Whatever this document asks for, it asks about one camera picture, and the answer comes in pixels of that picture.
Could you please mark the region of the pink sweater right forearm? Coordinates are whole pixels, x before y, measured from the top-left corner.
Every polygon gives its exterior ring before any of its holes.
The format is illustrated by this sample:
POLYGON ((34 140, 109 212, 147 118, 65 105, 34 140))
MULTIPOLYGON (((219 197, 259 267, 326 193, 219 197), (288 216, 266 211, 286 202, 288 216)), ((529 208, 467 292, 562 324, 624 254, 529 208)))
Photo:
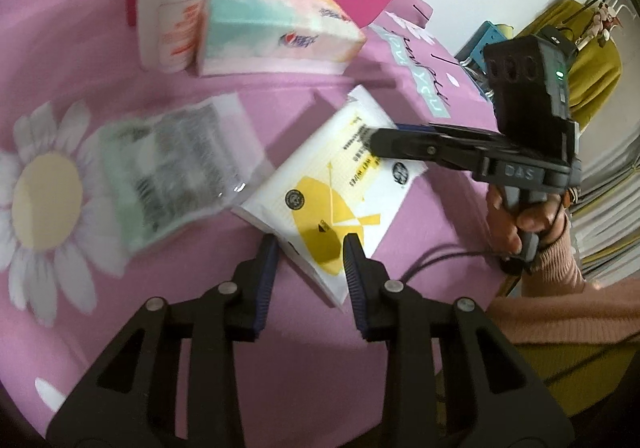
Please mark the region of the pink sweater right forearm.
POLYGON ((582 278, 570 248, 570 225, 538 254, 518 298, 495 298, 487 316, 514 344, 620 342, 639 332, 639 281, 595 286, 582 278))

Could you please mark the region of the person right hand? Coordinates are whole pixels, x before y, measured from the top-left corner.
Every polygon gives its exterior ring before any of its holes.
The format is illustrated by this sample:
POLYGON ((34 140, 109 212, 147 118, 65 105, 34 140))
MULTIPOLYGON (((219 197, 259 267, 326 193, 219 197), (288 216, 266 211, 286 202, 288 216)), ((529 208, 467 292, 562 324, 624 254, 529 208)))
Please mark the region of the person right hand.
POLYGON ((518 233, 531 232, 539 237, 539 246, 551 246, 562 237, 567 226, 564 199, 550 194, 547 201, 515 215, 504 206, 502 191, 489 185, 486 194, 487 225, 491 244, 498 252, 518 254, 522 240, 518 233))

